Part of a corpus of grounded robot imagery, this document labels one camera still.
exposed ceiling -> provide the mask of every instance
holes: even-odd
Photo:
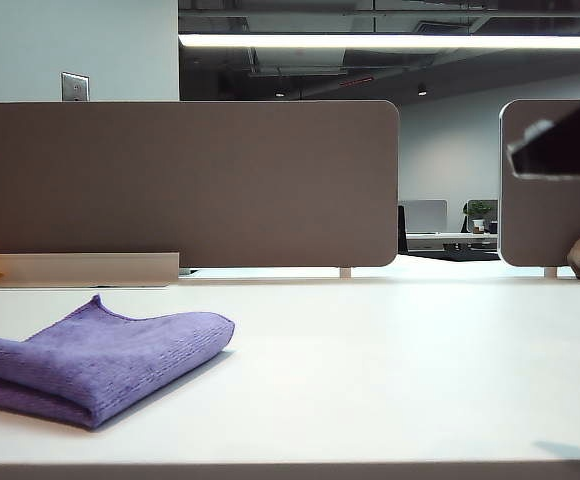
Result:
[[[179,0],[179,32],[580,35],[580,0]],[[186,100],[410,103],[421,82],[439,98],[580,73],[580,52],[181,47],[180,68]]]

white desk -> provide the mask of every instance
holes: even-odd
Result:
[[[326,271],[0,290],[11,339],[97,292],[129,316],[236,322],[209,368],[94,433],[0,412],[0,478],[580,479],[562,461],[580,459],[580,281],[407,256]]]
[[[491,243],[496,246],[498,237],[496,233],[406,233],[409,250],[443,250],[443,246],[449,243]]]

gray wall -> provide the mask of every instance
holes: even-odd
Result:
[[[580,75],[400,107],[399,197],[447,199],[458,231],[467,199],[499,195],[499,112],[520,98],[580,98]]]
[[[92,100],[178,100],[177,18],[177,0],[0,0],[0,102],[61,100],[61,71]]]

ceiling light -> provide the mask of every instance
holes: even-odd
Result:
[[[580,36],[184,33],[179,40],[186,47],[580,50]]]

purple microfiber cloth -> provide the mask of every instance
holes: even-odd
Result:
[[[95,295],[23,342],[0,338],[0,407],[93,429],[210,360],[233,331],[207,312],[127,318]]]

